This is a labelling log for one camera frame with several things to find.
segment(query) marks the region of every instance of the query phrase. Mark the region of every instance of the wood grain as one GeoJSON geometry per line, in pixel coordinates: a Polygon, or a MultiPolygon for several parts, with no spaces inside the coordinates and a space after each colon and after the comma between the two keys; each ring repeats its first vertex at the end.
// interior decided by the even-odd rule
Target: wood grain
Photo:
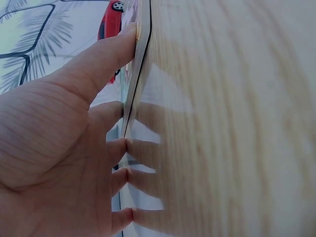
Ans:
{"type": "Polygon", "coordinates": [[[314,0],[152,0],[126,135],[142,165],[130,162],[121,192],[137,208],[124,236],[146,236],[139,226],[180,237],[316,235],[315,9],[314,0]]]}

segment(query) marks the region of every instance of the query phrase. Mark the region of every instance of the hand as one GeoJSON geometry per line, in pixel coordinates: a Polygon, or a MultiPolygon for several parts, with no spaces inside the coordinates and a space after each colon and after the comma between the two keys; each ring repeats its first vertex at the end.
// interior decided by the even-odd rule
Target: hand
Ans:
{"type": "Polygon", "coordinates": [[[127,181],[111,174],[124,139],[105,143],[121,102],[89,109],[134,55],[136,27],[104,39],[42,79],[0,96],[0,236],[111,236],[132,221],[111,212],[127,181]]]}

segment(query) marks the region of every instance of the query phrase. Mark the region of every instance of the red toy car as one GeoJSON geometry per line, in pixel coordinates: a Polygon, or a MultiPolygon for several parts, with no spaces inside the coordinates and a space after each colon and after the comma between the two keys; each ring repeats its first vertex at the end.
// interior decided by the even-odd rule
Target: red toy car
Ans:
{"type": "MultiPolygon", "coordinates": [[[[124,12],[124,3],[119,0],[110,1],[103,19],[101,21],[101,25],[98,33],[98,40],[109,38],[113,36],[117,36],[121,31],[121,19],[122,13],[124,12]]],[[[113,84],[115,81],[115,77],[119,74],[120,70],[118,70],[114,77],[110,80],[109,84],[113,84]]]]}

